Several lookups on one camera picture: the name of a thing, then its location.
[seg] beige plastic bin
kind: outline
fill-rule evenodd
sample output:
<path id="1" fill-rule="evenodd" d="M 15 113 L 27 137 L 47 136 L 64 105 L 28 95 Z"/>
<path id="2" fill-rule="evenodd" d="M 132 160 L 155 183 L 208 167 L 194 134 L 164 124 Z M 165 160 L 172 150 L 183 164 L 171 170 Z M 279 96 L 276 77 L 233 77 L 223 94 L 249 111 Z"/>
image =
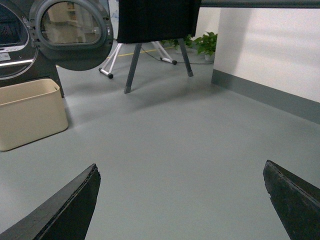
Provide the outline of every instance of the beige plastic bin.
<path id="1" fill-rule="evenodd" d="M 0 88 L 0 151 L 68 128 L 59 86 L 44 78 Z"/>

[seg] black curtain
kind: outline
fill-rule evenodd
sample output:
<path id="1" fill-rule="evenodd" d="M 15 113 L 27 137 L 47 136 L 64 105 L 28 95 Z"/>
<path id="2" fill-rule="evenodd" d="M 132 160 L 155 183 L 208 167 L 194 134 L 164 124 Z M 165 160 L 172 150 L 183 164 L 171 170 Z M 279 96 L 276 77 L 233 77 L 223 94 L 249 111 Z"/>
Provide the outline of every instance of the black curtain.
<path id="1" fill-rule="evenodd" d="M 196 34 L 201 0 L 119 0 L 118 43 L 147 43 Z"/>

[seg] front-loading dryer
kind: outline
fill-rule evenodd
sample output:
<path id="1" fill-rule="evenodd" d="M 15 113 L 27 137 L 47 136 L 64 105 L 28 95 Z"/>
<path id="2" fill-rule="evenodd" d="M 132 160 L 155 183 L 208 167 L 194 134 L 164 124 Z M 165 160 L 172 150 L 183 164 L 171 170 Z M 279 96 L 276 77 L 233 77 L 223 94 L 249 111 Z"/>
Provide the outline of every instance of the front-loading dryer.
<path id="1" fill-rule="evenodd" d="M 63 95 L 56 65 L 92 69 L 112 44 L 107 0 L 0 0 L 0 87 L 51 78 Z"/>

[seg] gray baseboard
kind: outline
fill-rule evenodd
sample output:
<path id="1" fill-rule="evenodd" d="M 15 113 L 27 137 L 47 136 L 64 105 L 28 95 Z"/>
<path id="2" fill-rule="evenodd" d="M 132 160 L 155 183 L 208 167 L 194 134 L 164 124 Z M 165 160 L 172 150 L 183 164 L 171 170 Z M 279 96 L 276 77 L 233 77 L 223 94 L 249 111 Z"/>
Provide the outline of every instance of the gray baseboard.
<path id="1" fill-rule="evenodd" d="M 241 77 L 213 70 L 211 82 L 277 109 L 320 124 L 320 103 Z"/>

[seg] white stand leg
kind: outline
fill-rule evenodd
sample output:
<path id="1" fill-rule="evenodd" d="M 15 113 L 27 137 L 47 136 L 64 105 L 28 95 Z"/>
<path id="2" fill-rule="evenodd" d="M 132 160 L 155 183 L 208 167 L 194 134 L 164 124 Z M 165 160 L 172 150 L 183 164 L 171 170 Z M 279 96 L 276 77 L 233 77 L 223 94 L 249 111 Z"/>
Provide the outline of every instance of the white stand leg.
<path id="1" fill-rule="evenodd" d="M 160 42 L 152 41 L 151 43 L 153 44 L 153 46 L 155 47 L 155 49 L 159 53 L 160 59 L 162 61 L 171 63 L 173 65 L 177 64 L 177 61 L 173 60 L 170 57 L 170 55 L 167 53 L 167 51 L 161 46 Z M 112 79 L 114 77 L 114 75 L 111 72 L 112 72 L 112 69 L 114 68 L 115 62 L 117 60 L 117 57 L 119 55 L 119 52 L 120 52 L 122 46 L 123 46 L 123 43 L 118 43 L 118 45 L 116 46 L 115 50 L 111 54 L 110 58 L 106 61 L 106 63 L 103 65 L 103 67 L 99 68 L 99 72 L 104 74 L 104 75 L 106 75 L 109 79 Z M 106 68 L 107 68 L 107 66 L 109 65 L 110 62 L 111 62 L 110 69 L 109 69 L 109 71 L 106 71 Z"/>
<path id="2" fill-rule="evenodd" d="M 171 63 L 173 65 L 176 65 L 177 64 L 177 61 L 176 60 L 173 60 L 171 58 L 171 56 L 167 53 L 167 51 L 161 46 L 160 42 L 158 41 L 152 41 L 151 42 L 153 44 L 153 46 L 155 47 L 155 49 L 157 50 L 157 52 L 159 53 L 160 55 L 160 59 L 162 61 L 165 61 L 165 62 L 168 62 L 168 63 Z"/>
<path id="3" fill-rule="evenodd" d="M 114 75 L 111 73 L 111 71 L 114 68 L 115 62 L 117 60 L 117 57 L 119 55 L 119 52 L 120 52 L 122 46 L 123 46 L 123 43 L 118 43 L 115 50 L 111 54 L 110 58 L 106 61 L 106 63 L 103 65 L 103 67 L 99 68 L 100 73 L 106 75 L 109 79 L 112 79 L 114 77 Z M 111 67 L 110 67 L 109 71 L 106 71 L 105 69 L 107 68 L 107 66 L 111 62 L 111 60 L 112 60 Z"/>

